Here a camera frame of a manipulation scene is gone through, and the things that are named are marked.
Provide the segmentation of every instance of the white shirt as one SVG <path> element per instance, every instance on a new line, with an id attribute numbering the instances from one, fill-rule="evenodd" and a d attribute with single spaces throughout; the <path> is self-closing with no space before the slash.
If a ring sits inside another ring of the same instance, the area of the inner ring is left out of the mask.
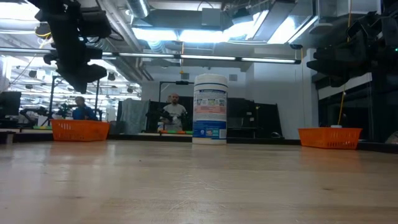
<path id="1" fill-rule="evenodd" d="M 173 121 L 170 124 L 165 124 L 165 130 L 168 131 L 182 131 L 181 119 L 178 118 L 182 113 L 186 112 L 184 106 L 180 104 L 173 105 L 172 103 L 163 107 L 164 110 L 169 112 L 170 116 L 173 117 Z"/>

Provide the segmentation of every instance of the computer monitor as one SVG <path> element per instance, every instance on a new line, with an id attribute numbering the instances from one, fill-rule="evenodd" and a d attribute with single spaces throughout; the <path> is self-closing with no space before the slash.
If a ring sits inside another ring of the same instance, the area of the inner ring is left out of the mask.
<path id="1" fill-rule="evenodd" d="M 21 92 L 4 91 L 0 93 L 0 116 L 19 115 Z"/>

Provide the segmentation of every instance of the fluorescent light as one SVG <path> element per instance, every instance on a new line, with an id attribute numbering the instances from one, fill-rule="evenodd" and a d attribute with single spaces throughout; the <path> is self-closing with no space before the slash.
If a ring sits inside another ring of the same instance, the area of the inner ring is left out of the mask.
<path id="1" fill-rule="evenodd" d="M 303 28 L 301 28 L 289 41 L 288 43 L 292 43 L 295 41 L 298 37 L 300 37 L 310 26 L 318 20 L 318 16 L 315 16 L 314 18 L 311 19 L 310 22 L 308 22 Z"/>
<path id="2" fill-rule="evenodd" d="M 173 30 L 132 28 L 137 39 L 146 41 L 177 40 Z"/>
<path id="3" fill-rule="evenodd" d="M 241 37 L 248 33 L 248 30 L 249 30 L 248 27 L 252 27 L 253 24 L 254 24 L 254 21 L 241 22 L 239 24 L 234 24 L 230 28 L 224 30 L 223 33 L 228 38 Z"/>
<path id="4" fill-rule="evenodd" d="M 208 60 L 235 60 L 235 57 L 210 56 L 210 55 L 181 55 L 187 59 L 208 59 Z"/>
<path id="5" fill-rule="evenodd" d="M 116 60 L 116 57 L 102 57 L 102 60 Z"/>
<path id="6" fill-rule="evenodd" d="M 18 4 L 13 2 L 0 3 L 0 19 L 17 19 L 22 21 L 36 21 L 39 12 L 33 4 Z"/>
<path id="7" fill-rule="evenodd" d="M 31 96 L 50 96 L 51 93 L 37 93 L 37 92 L 30 92 L 30 91 L 23 91 L 21 92 L 23 95 L 31 95 Z M 54 93 L 54 96 L 82 96 L 86 99 L 95 99 L 95 94 L 79 94 L 79 93 Z M 98 95 L 98 98 L 100 99 L 108 99 L 109 96 L 110 98 L 121 98 L 121 99 L 126 99 L 126 98 L 137 98 L 137 95 L 104 95 L 100 94 Z"/>
<path id="8" fill-rule="evenodd" d="M 254 35 L 256 34 L 256 32 L 259 30 L 261 24 L 264 22 L 264 20 L 266 19 L 267 15 L 268 15 L 268 10 L 262 11 L 261 13 L 258 12 L 255 15 L 253 15 L 253 20 L 254 25 L 251 28 L 251 30 L 248 32 L 247 36 L 246 36 L 246 40 L 251 39 L 254 37 Z"/>
<path id="9" fill-rule="evenodd" d="M 284 44 L 296 33 L 295 22 L 288 17 L 267 41 L 268 44 Z"/>
<path id="10" fill-rule="evenodd" d="M 125 57 L 174 58 L 172 54 L 120 53 L 119 55 Z"/>
<path id="11" fill-rule="evenodd" d="M 242 58 L 242 62 L 295 63 L 295 60 L 274 58 Z"/>
<path id="12" fill-rule="evenodd" d="M 211 30 L 184 30 L 180 40 L 189 43 L 219 43 L 228 41 L 228 37 L 222 31 Z"/>

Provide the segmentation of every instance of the yellow cable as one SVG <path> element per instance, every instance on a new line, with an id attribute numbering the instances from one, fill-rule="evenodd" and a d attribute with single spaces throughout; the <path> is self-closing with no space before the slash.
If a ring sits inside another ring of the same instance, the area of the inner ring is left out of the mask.
<path id="1" fill-rule="evenodd" d="M 46 34 L 38 34 L 38 33 L 35 32 L 35 34 L 36 34 L 36 36 L 38 36 L 38 37 L 46 37 L 46 36 L 50 35 L 51 32 L 48 32 L 48 33 L 46 33 Z"/>
<path id="2" fill-rule="evenodd" d="M 351 12 L 352 12 L 352 10 L 353 10 L 353 0 L 349 0 L 348 28 L 351 26 Z M 344 83 L 344 85 L 343 85 L 343 94 L 341 96 L 340 112 L 339 112 L 339 115 L 338 115 L 337 125 L 340 125 L 341 114 L 343 113 L 343 103 L 344 103 L 345 94 L 346 94 L 346 84 Z"/>

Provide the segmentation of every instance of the green object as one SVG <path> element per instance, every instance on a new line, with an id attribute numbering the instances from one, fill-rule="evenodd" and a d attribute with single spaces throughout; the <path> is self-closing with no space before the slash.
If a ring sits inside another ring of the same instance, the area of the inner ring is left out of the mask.
<path id="1" fill-rule="evenodd" d="M 33 126 L 33 129 L 52 130 L 51 126 Z"/>

